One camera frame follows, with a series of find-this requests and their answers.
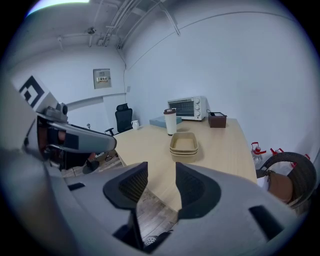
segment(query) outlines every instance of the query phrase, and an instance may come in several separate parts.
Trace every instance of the mug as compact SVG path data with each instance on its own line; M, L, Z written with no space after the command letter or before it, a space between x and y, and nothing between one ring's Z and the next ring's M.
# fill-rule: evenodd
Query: mug
M132 122L131 122L131 125L132 125L132 128L133 128L134 130L138 130L138 129L139 129L139 122L138 122L138 120L132 121Z

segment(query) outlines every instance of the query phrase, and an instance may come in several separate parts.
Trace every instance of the rattan chair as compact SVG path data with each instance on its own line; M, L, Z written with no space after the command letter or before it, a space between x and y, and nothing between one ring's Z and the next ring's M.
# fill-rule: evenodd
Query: rattan chair
M272 172L269 168L278 162L296 163L296 166L288 174L293 184L293 194L288 205L294 209L308 200L313 193L317 180L316 169L312 162L304 155L294 152L283 152L271 156L260 169L256 170L257 178L269 175Z

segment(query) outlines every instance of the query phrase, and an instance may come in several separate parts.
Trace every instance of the stacked bowl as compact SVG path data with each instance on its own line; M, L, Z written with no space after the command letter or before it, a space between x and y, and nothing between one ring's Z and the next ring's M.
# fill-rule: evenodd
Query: stacked bowl
M176 132L170 142L173 161L192 163L197 159L198 142L193 132Z

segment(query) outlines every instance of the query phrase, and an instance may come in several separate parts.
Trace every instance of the cable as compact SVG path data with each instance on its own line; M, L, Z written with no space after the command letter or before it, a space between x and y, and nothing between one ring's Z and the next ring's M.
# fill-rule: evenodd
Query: cable
M126 93L126 86L125 86L125 72L126 72L126 69L124 69L124 71L123 71L123 87L124 87L124 101L125 101L125 103L127 103L127 98L126 98L127 93Z
M126 69L127 69L127 64L126 64L124 58L122 58L120 52L118 51L118 47L116 47L116 51L118 52L121 60L122 60L123 63L124 63L124 70L123 70L123 88L124 88L124 101L125 101L125 103L127 103L127 97L126 97L126 94L127 94L127 93L126 93L126 85L125 85L125 72L126 72Z
M196 24L198 22L202 22L202 21L205 21L205 20L209 20L209 19L212 19L212 18L215 18L215 17L219 17L219 16L225 16L225 15L233 15L233 14L266 14L266 15L273 15L273 16L278 16L278 17L281 17L281 18L284 18L284 19L287 19L289 21L292 21L292 22L296 22L296 20L292 19L292 18L289 18L289 17L286 17L286 16L283 16L283 15L280 15L280 14L275 14L275 13L271 13L271 12L266 12L266 11L233 11L233 12L227 12L227 13L222 13L222 14L215 14L215 15L212 15L212 16L209 16L209 17L205 17L205 18L202 18L202 19L199 19L199 20L196 20L196 21L193 21L185 26L182 26L179 28L179 30L182 30L186 27L189 27L193 24ZM132 69L132 67L134 65L137 64L137 62L143 57L145 56L149 51L151 51L155 46L157 46L159 43L161 43L163 40L165 40L166 38L168 38L169 36L173 35L174 33L176 32L172 32L168 35L166 35L164 38L162 38L160 41L156 42L155 45L153 45L150 49L148 49L143 55L141 55L136 61L135 63L133 63L133 65L128 68L128 70Z

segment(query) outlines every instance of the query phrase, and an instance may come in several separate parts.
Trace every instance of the office chair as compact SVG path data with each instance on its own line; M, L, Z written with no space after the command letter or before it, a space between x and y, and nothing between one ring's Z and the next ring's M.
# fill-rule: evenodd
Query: office chair
M132 129L132 108L128 108L128 104L121 104L116 107L115 119L116 119L116 128L118 130L117 134L123 133L125 131ZM111 136L114 136L114 128L110 128L104 131L105 134L110 133ZM112 156L109 154L106 156L105 161L108 162L112 159Z

